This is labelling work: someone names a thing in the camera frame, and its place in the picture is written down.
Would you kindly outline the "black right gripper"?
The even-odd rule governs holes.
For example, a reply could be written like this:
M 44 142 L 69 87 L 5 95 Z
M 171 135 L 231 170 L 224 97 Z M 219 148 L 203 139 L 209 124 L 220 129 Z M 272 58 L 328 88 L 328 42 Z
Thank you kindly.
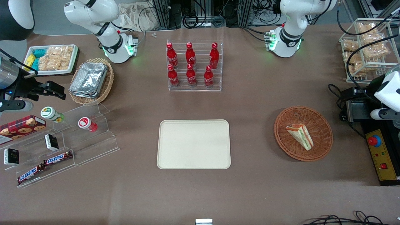
M 40 95 L 53 96 L 61 100 L 66 99 L 64 87 L 53 81 L 47 81 L 46 83 L 40 83 L 35 79 L 20 79 L 15 81 L 7 88 L 1 89 L 1 100 L 5 100 L 5 96 L 9 95 L 10 100 L 16 98 L 26 98 L 37 102 L 39 95 L 37 91 L 41 91 Z

